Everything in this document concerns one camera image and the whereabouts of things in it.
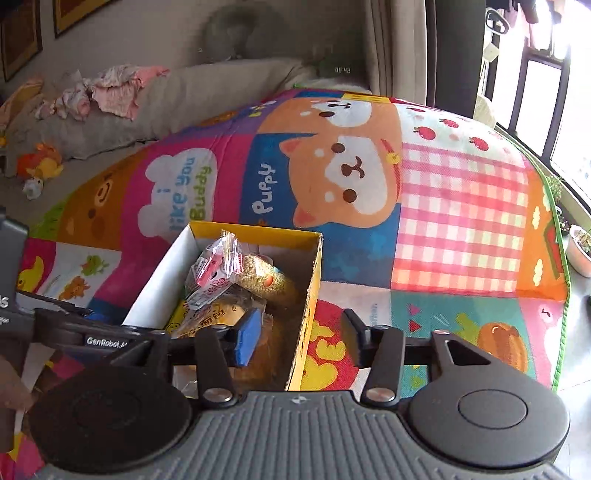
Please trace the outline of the framed wall picture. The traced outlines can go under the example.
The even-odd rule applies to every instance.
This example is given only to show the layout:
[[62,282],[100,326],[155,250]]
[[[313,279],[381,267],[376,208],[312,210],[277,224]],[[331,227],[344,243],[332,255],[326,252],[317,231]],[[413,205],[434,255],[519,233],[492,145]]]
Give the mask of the framed wall picture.
[[40,2],[22,1],[1,19],[4,80],[11,80],[42,49]]
[[112,3],[113,0],[54,0],[54,35],[60,37],[79,22]]

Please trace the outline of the beige curtain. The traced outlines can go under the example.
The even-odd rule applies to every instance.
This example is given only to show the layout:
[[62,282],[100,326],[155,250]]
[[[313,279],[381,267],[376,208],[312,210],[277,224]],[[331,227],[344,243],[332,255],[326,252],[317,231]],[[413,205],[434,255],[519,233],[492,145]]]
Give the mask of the beige curtain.
[[424,105],[428,86],[426,3],[367,0],[363,7],[370,90]]

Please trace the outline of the red round label packet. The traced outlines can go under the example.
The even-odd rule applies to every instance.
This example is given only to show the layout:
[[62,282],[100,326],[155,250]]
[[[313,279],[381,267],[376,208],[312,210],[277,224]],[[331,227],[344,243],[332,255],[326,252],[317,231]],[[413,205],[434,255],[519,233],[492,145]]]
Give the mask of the red round label packet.
[[211,304],[243,272],[242,246],[235,234],[222,230],[190,266],[184,280],[184,298],[190,310]]

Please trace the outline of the grey sofa bed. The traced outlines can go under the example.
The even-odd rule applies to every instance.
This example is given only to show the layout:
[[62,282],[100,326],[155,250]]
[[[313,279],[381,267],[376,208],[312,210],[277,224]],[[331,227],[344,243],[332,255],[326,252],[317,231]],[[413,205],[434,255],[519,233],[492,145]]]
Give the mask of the grey sofa bed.
[[[139,91],[135,119],[116,116],[92,107],[83,120],[35,112],[50,93],[39,93],[26,102],[8,126],[7,145],[1,154],[1,204],[9,216],[32,225],[54,204],[94,175],[186,127],[259,103],[294,86],[366,93],[367,81],[338,73],[325,77],[297,59],[235,60],[201,64],[170,71],[149,80]],[[12,170],[17,159],[39,143],[54,147],[65,170],[49,181],[39,198],[28,200]]]

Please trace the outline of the green-topped grain snack packet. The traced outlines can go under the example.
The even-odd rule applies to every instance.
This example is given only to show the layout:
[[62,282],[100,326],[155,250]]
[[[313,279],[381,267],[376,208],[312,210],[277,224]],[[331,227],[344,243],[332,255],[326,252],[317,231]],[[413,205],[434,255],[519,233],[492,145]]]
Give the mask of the green-topped grain snack packet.
[[294,281],[259,255],[242,257],[242,274],[236,282],[250,293],[277,305],[290,306],[297,300]]

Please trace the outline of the yellow cardboard box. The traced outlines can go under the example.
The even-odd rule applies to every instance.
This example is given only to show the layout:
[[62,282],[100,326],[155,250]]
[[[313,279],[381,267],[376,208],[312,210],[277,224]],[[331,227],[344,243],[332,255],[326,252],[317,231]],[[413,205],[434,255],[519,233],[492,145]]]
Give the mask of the yellow cardboard box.
[[[225,248],[209,254],[206,282],[192,267],[229,233],[242,277],[226,278]],[[193,338],[207,327],[233,327],[249,311],[256,321],[229,353],[238,390],[297,391],[304,377],[321,283],[324,237],[317,232],[192,221],[177,236],[137,296],[123,323]]]

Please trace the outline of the grey neck pillow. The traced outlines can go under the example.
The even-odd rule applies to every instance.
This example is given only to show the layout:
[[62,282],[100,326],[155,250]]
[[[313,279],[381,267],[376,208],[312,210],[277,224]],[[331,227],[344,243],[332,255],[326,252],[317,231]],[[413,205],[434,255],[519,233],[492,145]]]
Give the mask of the grey neck pillow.
[[294,56],[291,29],[263,1],[239,1],[211,14],[201,33],[206,63]]

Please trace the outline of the round bread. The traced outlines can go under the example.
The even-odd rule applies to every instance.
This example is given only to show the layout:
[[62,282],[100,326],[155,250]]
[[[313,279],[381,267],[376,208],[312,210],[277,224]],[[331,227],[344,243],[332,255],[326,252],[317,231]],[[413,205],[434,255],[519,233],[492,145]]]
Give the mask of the round bread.
[[264,310],[266,301],[250,295],[225,293],[198,310],[189,308],[183,323],[170,335],[172,338],[186,338],[193,337],[198,330],[213,325],[235,326],[242,315],[252,308]]

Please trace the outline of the colourful cartoon play mat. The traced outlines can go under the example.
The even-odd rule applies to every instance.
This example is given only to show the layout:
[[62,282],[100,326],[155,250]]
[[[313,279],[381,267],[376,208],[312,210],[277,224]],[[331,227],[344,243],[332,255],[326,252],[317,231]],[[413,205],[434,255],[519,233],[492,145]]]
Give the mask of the colourful cartoon play mat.
[[[294,89],[115,163],[28,229],[17,287],[123,321],[192,221],[317,232],[297,391],[198,399],[193,338],[29,346],[5,479],[558,479],[545,353],[568,300],[542,175],[494,130],[398,99]],[[341,315],[406,335],[400,401],[360,402]]]

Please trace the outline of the pink clothes pile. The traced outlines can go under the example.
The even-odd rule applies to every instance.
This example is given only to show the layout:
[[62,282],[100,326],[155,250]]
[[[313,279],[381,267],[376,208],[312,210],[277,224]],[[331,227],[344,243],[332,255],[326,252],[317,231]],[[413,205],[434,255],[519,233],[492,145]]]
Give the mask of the pink clothes pile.
[[37,120],[57,115],[61,119],[71,117],[85,121],[95,106],[103,113],[133,121],[139,110],[140,91],[154,78],[166,76],[169,72],[162,66],[129,64],[110,67],[95,78],[84,78],[77,71],[73,75],[73,85],[55,99],[43,100],[34,116]]

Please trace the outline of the white plant pot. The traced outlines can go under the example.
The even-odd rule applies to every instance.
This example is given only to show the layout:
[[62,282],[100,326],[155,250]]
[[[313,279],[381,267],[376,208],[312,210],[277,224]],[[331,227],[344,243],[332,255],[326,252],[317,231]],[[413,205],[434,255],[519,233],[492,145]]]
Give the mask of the white plant pot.
[[571,266],[583,277],[591,277],[591,235],[588,230],[572,225],[569,230],[566,255]]

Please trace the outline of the orange plush toy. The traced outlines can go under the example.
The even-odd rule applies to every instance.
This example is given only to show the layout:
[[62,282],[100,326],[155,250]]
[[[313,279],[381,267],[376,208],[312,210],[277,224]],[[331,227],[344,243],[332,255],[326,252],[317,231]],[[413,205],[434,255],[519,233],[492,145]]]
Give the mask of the orange plush toy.
[[17,177],[23,181],[23,193],[28,200],[42,194],[44,184],[57,178],[63,171],[61,154],[45,143],[39,143],[33,153],[24,154],[17,161]]

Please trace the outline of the brown bread roll packet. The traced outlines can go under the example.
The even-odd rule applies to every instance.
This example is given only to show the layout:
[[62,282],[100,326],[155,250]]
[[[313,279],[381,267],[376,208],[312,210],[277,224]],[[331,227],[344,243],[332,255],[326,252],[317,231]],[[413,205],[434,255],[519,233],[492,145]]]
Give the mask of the brown bread roll packet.
[[283,391],[297,349],[298,326],[263,315],[263,329],[249,365],[231,368],[230,374],[240,394],[253,390]]

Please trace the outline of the yellow snack bar wrapper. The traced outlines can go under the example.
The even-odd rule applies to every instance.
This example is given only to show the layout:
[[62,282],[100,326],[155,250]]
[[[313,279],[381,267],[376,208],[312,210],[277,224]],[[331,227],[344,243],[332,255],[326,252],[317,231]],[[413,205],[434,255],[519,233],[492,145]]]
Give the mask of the yellow snack bar wrapper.
[[176,306],[176,308],[174,309],[173,313],[171,314],[169,321],[167,322],[164,330],[167,333],[172,334],[183,323],[188,311],[189,311],[189,308],[187,306],[186,301],[181,300],[178,303],[178,305]]

